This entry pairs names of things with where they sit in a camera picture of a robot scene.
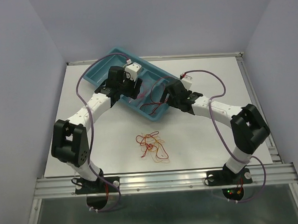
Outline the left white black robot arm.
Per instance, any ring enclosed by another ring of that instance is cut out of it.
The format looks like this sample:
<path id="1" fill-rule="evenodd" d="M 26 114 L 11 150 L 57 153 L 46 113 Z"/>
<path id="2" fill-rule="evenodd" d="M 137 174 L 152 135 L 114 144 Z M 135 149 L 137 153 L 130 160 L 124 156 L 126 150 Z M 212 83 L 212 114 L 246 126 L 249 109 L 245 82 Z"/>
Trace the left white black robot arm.
<path id="1" fill-rule="evenodd" d="M 80 188 L 99 192 L 109 185 L 102 169 L 90 160 L 94 135 L 94 122 L 109 110 L 120 97 L 136 99 L 142 85 L 139 73 L 142 66 L 137 63 L 126 67 L 112 66 L 107 78 L 98 86 L 84 106 L 66 120 L 57 120 L 53 127 L 52 157 L 66 163 L 80 175 Z"/>

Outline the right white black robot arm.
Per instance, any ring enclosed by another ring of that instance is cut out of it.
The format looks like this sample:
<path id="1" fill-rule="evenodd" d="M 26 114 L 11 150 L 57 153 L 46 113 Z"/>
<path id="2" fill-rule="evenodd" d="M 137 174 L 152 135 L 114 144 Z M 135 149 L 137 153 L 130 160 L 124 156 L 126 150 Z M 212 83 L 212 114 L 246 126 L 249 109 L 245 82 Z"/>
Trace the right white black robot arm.
<path id="1" fill-rule="evenodd" d="M 235 142 L 233 151 L 227 149 L 230 158 L 224 165 L 222 177 L 225 182 L 234 183 L 240 178 L 240 171 L 250 162 L 256 149 L 270 134 L 270 128 L 255 105 L 232 106 L 213 101 L 198 92 L 185 88 L 180 80 L 170 81 L 160 98 L 168 106 L 195 116 L 210 118 L 218 133 L 216 123 L 231 128 Z"/>

